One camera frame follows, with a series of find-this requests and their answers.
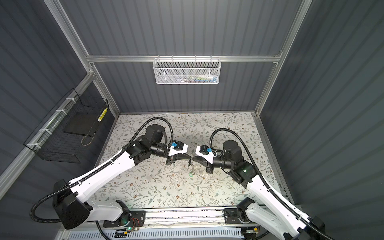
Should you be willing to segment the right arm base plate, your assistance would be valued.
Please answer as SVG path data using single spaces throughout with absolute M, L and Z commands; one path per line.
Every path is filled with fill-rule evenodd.
M 244 226 L 244 227 L 259 226 L 259 224 L 252 221 L 248 221 L 248 222 L 241 221 L 239 219 L 236 208 L 224 208 L 222 210 L 222 214 L 223 214 L 226 225 L 236 225 L 236 226 Z

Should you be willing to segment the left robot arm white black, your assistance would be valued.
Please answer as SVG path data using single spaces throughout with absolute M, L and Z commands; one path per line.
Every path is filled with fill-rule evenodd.
M 53 198 L 53 207 L 66 230 L 74 229 L 84 222 L 109 221 L 119 227 L 130 227 L 134 219 L 123 201 L 116 200 L 105 204 L 91 201 L 90 197 L 106 183 L 121 173 L 137 166 L 152 155 L 168 161 L 188 160 L 188 145 L 166 138 L 165 128 L 154 124 L 148 126 L 146 133 L 130 143 L 126 150 L 117 152 L 111 159 L 88 173 L 68 183 L 59 181 L 54 185 L 58 190 L 74 184 L 69 190 L 59 193 Z

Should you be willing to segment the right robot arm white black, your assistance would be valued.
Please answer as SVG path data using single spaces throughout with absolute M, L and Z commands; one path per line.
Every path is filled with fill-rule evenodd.
M 311 218 L 279 194 L 244 159 L 237 142 L 224 142 L 222 150 L 207 145 L 198 146 L 192 160 L 206 166 L 208 173 L 212 173 L 214 168 L 227 169 L 236 183 L 268 208 L 265 210 L 251 198 L 245 198 L 237 205 L 237 216 L 241 222 L 257 223 L 280 240 L 325 239 L 325 224 L 319 218 Z

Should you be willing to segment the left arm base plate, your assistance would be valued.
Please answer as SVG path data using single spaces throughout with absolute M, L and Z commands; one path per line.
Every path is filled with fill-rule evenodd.
M 104 221 L 104 228 L 139 228 L 144 226 L 146 211 L 130 211 L 130 214 L 123 213 L 116 221 Z

